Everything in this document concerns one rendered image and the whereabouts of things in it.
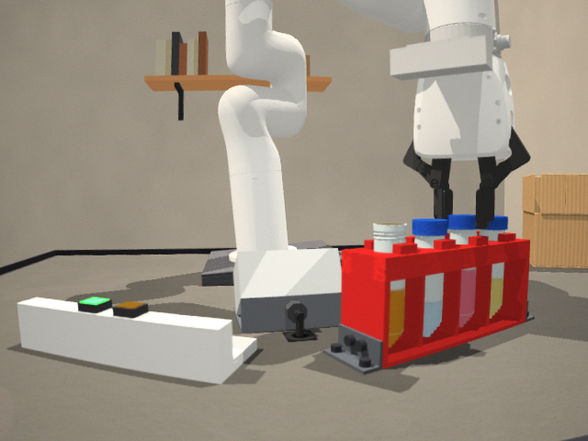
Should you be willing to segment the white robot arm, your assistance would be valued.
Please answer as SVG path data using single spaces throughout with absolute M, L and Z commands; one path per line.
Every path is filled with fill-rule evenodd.
M 510 35 L 496 32 L 494 0 L 337 1 L 398 30 L 424 31 L 424 42 L 390 50 L 390 75 L 401 81 L 492 71 L 492 55 L 501 58 L 512 46 Z M 281 162 L 271 138 L 294 136 L 303 127 L 307 82 L 300 43 L 272 30 L 272 0 L 225 0 L 225 8 L 230 71 L 270 82 L 232 87 L 219 103 L 235 263 L 237 252 L 297 250 L 288 245 Z

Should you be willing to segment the brown cardboard box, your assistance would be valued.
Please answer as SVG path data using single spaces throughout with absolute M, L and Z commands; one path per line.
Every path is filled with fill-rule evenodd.
M 530 265 L 588 268 L 587 174 L 523 176 L 522 211 Z

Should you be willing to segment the dark grey bolted mounting bracket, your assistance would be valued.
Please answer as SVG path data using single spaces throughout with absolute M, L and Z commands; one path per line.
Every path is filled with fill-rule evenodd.
M 356 341 L 364 339 L 367 342 L 367 350 L 357 352 L 354 345 L 346 346 L 344 338 L 349 334 L 352 334 Z M 338 324 L 338 344 L 342 345 L 342 352 L 333 353 L 331 348 L 328 348 L 324 349 L 323 353 L 363 375 L 382 369 L 383 341 L 340 323 Z M 371 358 L 371 367 L 359 366 L 359 358 L 362 356 Z

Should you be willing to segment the red tube rack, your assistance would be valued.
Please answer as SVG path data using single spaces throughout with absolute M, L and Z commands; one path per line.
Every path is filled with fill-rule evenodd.
M 434 240 L 418 248 L 414 236 L 392 245 L 392 254 L 364 248 L 342 250 L 341 324 L 383 341 L 382 369 L 428 356 L 526 322 L 530 240 L 515 233 L 469 237 L 469 244 Z M 492 265 L 504 262 L 503 305 L 490 319 Z M 461 269 L 477 267 L 472 317 L 459 327 Z M 457 270 L 457 271 L 456 271 Z M 424 332 L 425 276 L 444 273 L 442 322 Z M 409 279 L 406 279 L 409 278 Z M 405 279 L 404 331 L 389 348 L 390 282 Z

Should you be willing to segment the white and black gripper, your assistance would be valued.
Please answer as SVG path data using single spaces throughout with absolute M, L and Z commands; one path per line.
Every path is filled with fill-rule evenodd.
M 403 163 L 434 189 L 434 218 L 442 220 L 453 215 L 453 191 L 448 183 L 451 161 L 478 160 L 478 230 L 489 228 L 494 220 L 495 188 L 531 158 L 515 132 L 506 63 L 495 56 L 492 55 L 493 71 L 418 79 L 413 141 L 403 158 Z M 432 165 L 420 156 L 432 159 Z M 496 166 L 496 160 L 504 158 L 507 159 Z

